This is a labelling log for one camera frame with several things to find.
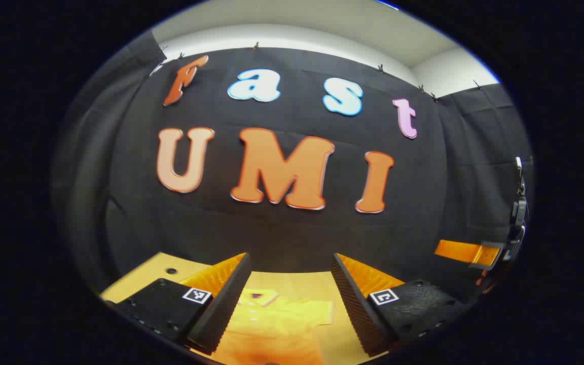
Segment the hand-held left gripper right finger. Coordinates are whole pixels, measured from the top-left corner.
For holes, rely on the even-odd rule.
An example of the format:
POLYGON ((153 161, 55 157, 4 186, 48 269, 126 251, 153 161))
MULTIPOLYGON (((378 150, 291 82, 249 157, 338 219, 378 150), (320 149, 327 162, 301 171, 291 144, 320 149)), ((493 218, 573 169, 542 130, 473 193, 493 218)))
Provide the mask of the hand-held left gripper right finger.
POLYGON ((331 273, 368 356, 418 347, 466 310, 464 303, 427 280, 403 282, 338 252, 331 273))

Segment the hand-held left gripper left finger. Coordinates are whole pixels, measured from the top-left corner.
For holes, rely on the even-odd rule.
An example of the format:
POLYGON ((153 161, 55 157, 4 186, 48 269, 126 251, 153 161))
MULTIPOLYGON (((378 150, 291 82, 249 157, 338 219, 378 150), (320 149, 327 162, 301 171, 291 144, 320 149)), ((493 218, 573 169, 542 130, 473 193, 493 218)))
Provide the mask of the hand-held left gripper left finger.
POLYGON ((251 273, 247 252, 103 252, 102 300, 156 340, 211 355, 251 273))

